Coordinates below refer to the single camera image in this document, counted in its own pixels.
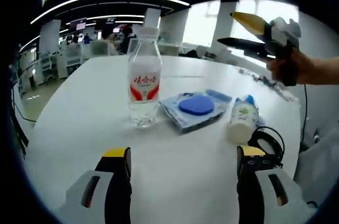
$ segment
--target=white table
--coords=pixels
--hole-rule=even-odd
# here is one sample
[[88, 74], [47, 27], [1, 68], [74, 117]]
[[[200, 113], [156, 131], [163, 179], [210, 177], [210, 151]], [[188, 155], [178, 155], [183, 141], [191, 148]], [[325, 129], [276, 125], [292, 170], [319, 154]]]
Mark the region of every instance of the white table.
[[[179, 135], [159, 112], [146, 130], [128, 122], [127, 56], [92, 58], [55, 92], [35, 127], [25, 161], [50, 209], [112, 147], [132, 153], [131, 219], [140, 223], [238, 223], [236, 145], [225, 140], [228, 112], [216, 123]], [[232, 97], [252, 94], [266, 125], [284, 138], [284, 170], [293, 177], [299, 151], [299, 104], [230, 65], [163, 57], [160, 98], [206, 88]]]

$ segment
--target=water bottle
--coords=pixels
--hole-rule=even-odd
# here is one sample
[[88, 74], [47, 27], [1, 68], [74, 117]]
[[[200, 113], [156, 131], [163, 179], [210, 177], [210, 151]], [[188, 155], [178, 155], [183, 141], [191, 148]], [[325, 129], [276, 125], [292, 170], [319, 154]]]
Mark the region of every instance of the water bottle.
[[138, 47], [129, 57], [129, 116], [138, 127], [155, 121], [159, 107], [161, 56], [156, 43], [159, 28], [140, 27]]

